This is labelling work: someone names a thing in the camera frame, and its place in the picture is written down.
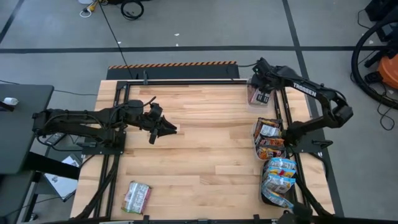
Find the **orange warning stripe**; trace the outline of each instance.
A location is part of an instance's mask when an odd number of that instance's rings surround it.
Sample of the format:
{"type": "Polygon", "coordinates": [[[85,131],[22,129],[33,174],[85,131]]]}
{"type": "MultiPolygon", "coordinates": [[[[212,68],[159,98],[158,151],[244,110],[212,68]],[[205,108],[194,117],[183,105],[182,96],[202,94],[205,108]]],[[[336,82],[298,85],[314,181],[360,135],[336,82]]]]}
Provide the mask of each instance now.
{"type": "Polygon", "coordinates": [[[223,62],[180,62],[180,63],[155,63],[155,64],[138,64],[138,65],[112,65],[108,69],[120,68],[154,68],[154,67],[177,67],[177,66],[195,66],[195,65],[234,65],[236,61],[223,62]]]}

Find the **blue snack bag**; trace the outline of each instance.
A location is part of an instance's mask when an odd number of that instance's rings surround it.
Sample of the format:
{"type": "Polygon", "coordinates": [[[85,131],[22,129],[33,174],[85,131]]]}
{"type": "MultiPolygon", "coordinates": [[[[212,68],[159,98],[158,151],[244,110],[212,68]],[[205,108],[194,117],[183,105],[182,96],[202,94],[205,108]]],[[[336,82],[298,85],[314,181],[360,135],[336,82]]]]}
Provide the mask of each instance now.
{"type": "Polygon", "coordinates": [[[294,169],[296,166],[295,161],[291,161],[290,159],[283,158],[272,158],[266,165],[265,169],[268,167],[281,167],[286,169],[294,169]]]}
{"type": "Polygon", "coordinates": [[[262,183],[262,188],[267,188],[273,192],[284,194],[291,188],[291,186],[294,185],[294,183],[296,183],[294,178],[269,174],[267,179],[262,183]]]}
{"type": "Polygon", "coordinates": [[[284,208],[290,208],[290,209],[293,208],[293,204],[290,201],[288,201],[286,198],[282,197],[281,195],[272,192],[267,188],[261,189],[261,192],[263,196],[265,196],[272,203],[277,204],[284,208]]]}
{"type": "Polygon", "coordinates": [[[288,177],[292,178],[293,175],[296,173],[296,170],[293,169],[286,169],[286,168],[280,168],[280,167],[268,167],[266,171],[264,172],[264,175],[262,176],[262,180],[264,181],[268,174],[274,174],[282,177],[288,177]]]}

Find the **orange object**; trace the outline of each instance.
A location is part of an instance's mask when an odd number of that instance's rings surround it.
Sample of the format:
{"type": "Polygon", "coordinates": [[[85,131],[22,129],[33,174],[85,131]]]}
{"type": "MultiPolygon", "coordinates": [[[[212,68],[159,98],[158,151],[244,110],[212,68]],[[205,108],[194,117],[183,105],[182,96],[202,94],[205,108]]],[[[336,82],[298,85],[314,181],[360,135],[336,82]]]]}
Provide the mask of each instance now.
{"type": "Polygon", "coordinates": [[[385,84],[398,89],[398,56],[392,59],[384,56],[380,60],[378,70],[385,84]]]}

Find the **black desk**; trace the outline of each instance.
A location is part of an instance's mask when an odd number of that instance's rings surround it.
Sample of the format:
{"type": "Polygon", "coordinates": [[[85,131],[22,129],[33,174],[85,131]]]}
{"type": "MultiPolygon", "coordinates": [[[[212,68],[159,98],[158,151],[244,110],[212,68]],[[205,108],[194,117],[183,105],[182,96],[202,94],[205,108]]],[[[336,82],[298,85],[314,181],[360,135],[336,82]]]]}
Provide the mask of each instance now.
{"type": "MultiPolygon", "coordinates": [[[[78,177],[77,167],[30,152],[34,140],[32,114],[47,108],[53,89],[50,85],[0,85],[0,100],[19,100],[13,112],[0,112],[0,174],[4,175],[0,182],[0,217],[22,207],[36,170],[60,176],[69,170],[78,177]]],[[[19,213],[8,215],[8,223],[15,223],[19,213]]]]}

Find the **stack of snack bags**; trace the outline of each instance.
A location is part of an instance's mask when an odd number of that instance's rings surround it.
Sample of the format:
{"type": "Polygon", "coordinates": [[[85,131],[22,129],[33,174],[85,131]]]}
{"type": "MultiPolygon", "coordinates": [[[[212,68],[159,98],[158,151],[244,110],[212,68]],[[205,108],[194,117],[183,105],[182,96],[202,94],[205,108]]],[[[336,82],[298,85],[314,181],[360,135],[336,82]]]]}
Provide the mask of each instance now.
{"type": "Polygon", "coordinates": [[[272,203],[284,208],[293,208],[285,197],[285,193],[296,182],[292,178],[296,173],[296,163],[290,159],[272,158],[263,170],[261,193],[272,203]]]}
{"type": "Polygon", "coordinates": [[[253,138],[256,155],[261,160],[285,157],[284,140],[280,137],[281,119],[259,118],[254,128],[253,138]]]}

